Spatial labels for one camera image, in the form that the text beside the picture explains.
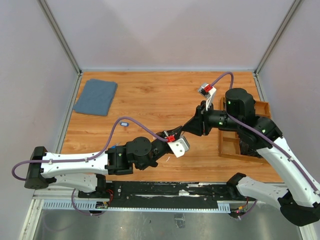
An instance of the white wall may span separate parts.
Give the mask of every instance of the white wall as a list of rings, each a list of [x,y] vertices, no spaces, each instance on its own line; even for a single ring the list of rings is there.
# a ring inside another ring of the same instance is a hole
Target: white wall
[[[260,77],[273,119],[295,155],[320,181],[320,1],[306,0]],[[320,238],[320,223],[316,224]]]
[[[36,0],[0,1],[0,36],[0,238],[16,240],[33,191],[11,169],[36,146],[53,150],[76,73]]]
[[[293,0],[47,0],[83,69],[253,70]]]

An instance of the wooden table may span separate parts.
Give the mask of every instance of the wooden table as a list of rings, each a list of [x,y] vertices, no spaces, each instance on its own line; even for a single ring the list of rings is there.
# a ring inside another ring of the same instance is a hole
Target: wooden table
[[[78,96],[86,81],[100,79],[118,83],[108,116],[79,114],[73,111],[65,136],[62,153],[90,153],[105,145],[112,125],[122,116],[132,117],[152,131],[161,132],[186,123],[194,116],[196,106],[204,99],[197,89],[203,83],[212,83],[222,72],[85,72]],[[230,76],[216,84],[214,105],[219,106],[221,96],[230,85]],[[235,72],[235,88],[244,88],[259,99],[251,72]],[[110,147],[144,136],[153,137],[130,122],[129,127],[118,125]],[[185,134],[190,150],[182,157],[167,154],[157,162],[158,167],[144,171],[134,169],[130,175],[110,175],[108,180],[119,181],[179,181],[226,182],[235,173],[244,173],[262,182],[282,182],[268,164],[229,159],[218,156],[218,130],[208,136]]]

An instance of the metal base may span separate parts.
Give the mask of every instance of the metal base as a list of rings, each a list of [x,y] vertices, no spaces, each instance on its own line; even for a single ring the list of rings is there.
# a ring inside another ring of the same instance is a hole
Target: metal base
[[[33,239],[300,240],[301,237],[298,227],[274,207],[261,203],[243,220],[223,213],[107,211],[100,217],[90,217],[74,210],[43,210]]]

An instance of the wooden tray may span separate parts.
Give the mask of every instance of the wooden tray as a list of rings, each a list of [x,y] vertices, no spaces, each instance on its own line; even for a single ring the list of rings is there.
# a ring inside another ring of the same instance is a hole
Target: wooden tray
[[[220,100],[219,109],[225,110],[226,98],[223,96]],[[271,118],[270,106],[268,102],[265,101],[256,101],[255,105],[255,114]],[[218,130],[218,153],[220,157],[229,158],[229,159],[239,159],[244,161],[250,161],[255,163],[267,164],[268,162],[264,158],[258,158],[255,156],[247,156],[240,154],[240,145],[239,137],[236,132],[232,131],[221,131]]]

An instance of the blue cloth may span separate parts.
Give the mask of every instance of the blue cloth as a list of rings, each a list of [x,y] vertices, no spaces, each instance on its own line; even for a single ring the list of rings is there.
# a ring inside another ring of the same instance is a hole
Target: blue cloth
[[[90,79],[73,109],[79,114],[107,116],[117,87],[114,81]]]

